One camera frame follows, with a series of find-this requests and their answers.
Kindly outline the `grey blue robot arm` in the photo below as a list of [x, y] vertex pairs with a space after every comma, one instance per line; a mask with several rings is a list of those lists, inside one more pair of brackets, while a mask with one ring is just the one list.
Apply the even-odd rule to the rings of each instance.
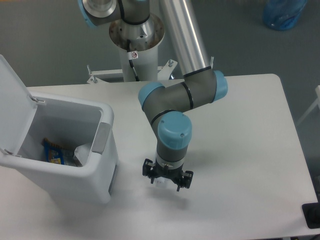
[[[135, 82], [143, 80], [149, 65], [138, 67], [142, 52], [161, 42], [164, 29], [151, 13], [148, 0], [80, 0], [79, 10], [90, 27], [110, 24], [109, 35], [125, 52], [125, 61]], [[138, 100], [157, 139], [156, 157], [146, 159], [142, 174], [152, 181], [166, 178], [178, 189], [191, 186], [194, 173], [183, 171], [184, 158], [192, 137], [192, 123], [186, 112], [222, 99], [228, 83], [214, 71], [207, 58], [199, 26], [189, 0], [162, 0], [167, 23], [183, 74], [183, 82], [164, 86], [149, 79]]]

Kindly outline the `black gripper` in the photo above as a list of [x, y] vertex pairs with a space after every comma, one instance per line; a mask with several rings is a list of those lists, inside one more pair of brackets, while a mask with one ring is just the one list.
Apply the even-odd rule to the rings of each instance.
[[155, 179], [165, 178], [172, 180], [176, 185], [176, 191], [180, 189], [189, 189], [193, 180], [194, 172], [183, 171], [183, 163], [179, 162], [159, 162], [153, 163], [152, 160], [146, 158], [142, 165], [142, 175], [150, 179], [153, 184]]

